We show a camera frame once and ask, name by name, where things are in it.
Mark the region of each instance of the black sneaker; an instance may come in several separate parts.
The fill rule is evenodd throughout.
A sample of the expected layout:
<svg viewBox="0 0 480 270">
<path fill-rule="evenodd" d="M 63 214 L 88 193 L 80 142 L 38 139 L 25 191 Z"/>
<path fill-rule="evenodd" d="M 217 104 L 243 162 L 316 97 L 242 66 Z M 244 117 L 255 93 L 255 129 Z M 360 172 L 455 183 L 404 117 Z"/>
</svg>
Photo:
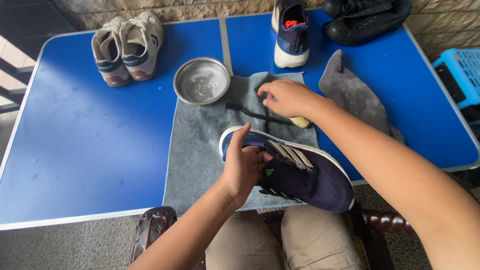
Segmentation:
<svg viewBox="0 0 480 270">
<path fill-rule="evenodd" d="M 390 3 L 394 0 L 325 0 L 322 9 L 332 19 Z"/>
<path fill-rule="evenodd" d="M 225 161 L 227 148 L 234 131 L 227 129 L 218 144 Z M 336 159 L 327 152 L 306 145 L 291 143 L 256 129 L 251 129 L 243 140 L 243 147 L 261 146 L 274 158 L 262 169 L 258 186 L 263 194 L 280 196 L 315 207 L 345 212 L 355 202 L 353 187 Z"/>
<path fill-rule="evenodd" d="M 308 20 L 301 0 L 277 0 L 272 14 L 272 27 L 278 33 L 275 44 L 275 65 L 279 68 L 300 67 L 310 53 Z"/>
<path fill-rule="evenodd" d="M 394 0 L 356 13 L 346 13 L 323 27 L 340 44 L 358 46 L 399 28 L 412 10 L 412 0 Z"/>
</svg>

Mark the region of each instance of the yellow sponge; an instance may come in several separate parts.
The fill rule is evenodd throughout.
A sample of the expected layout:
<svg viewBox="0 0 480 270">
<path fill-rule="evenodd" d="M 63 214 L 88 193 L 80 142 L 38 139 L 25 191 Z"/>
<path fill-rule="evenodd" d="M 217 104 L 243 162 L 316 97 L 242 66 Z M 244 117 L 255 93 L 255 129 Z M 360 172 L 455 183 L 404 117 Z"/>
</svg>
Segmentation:
<svg viewBox="0 0 480 270">
<path fill-rule="evenodd" d="M 307 128 L 312 122 L 310 120 L 303 118 L 303 117 L 293 117 L 289 118 L 294 124 L 301 128 Z"/>
</svg>

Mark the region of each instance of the blue plastic basket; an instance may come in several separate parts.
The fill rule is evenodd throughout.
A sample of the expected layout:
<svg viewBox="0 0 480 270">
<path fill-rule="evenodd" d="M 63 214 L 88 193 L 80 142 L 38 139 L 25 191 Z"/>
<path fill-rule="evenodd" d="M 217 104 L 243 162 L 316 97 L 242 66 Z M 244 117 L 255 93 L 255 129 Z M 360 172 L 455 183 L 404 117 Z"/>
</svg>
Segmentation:
<svg viewBox="0 0 480 270">
<path fill-rule="evenodd" d="M 480 49 L 448 49 L 432 65 L 443 63 L 467 98 L 457 103 L 458 108 L 480 104 Z"/>
</svg>

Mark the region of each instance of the gray microfiber towel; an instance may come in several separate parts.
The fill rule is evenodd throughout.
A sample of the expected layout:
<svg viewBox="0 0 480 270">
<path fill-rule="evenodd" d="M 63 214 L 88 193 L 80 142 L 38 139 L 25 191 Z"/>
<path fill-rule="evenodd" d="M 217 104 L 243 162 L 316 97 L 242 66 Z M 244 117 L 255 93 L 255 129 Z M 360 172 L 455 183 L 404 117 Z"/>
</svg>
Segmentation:
<svg viewBox="0 0 480 270">
<path fill-rule="evenodd" d="M 332 55 L 318 83 L 320 91 L 353 116 L 404 144 L 403 135 L 388 123 L 385 107 L 378 97 L 343 66 L 342 58 L 341 49 Z"/>
<path fill-rule="evenodd" d="M 215 105 L 195 106 L 177 99 L 163 205 L 172 206 L 178 215 L 182 215 L 213 185 L 225 165 L 218 152 L 218 141 L 222 133 L 232 126 L 250 122 L 252 128 L 277 138 L 318 148 L 313 127 L 302 129 L 293 124 L 267 122 L 240 111 L 225 109 L 226 101 L 234 101 L 250 112 L 282 118 L 262 105 L 266 94 L 259 97 L 257 91 L 263 83 L 287 78 L 303 83 L 303 73 L 271 75 L 261 72 L 248 78 L 232 77 L 227 93 Z M 280 197 L 261 194 L 258 190 L 256 186 L 239 210 L 298 205 Z"/>
</svg>

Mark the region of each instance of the khaki pants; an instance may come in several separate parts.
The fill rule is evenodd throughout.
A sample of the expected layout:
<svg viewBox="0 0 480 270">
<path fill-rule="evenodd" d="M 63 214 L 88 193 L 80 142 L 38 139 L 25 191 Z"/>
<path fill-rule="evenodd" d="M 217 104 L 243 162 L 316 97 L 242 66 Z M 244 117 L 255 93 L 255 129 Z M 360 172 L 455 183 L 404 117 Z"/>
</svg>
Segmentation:
<svg viewBox="0 0 480 270">
<path fill-rule="evenodd" d="M 339 214 L 310 205 L 285 209 L 280 247 L 255 210 L 235 212 L 205 251 L 208 270 L 360 270 Z"/>
</svg>

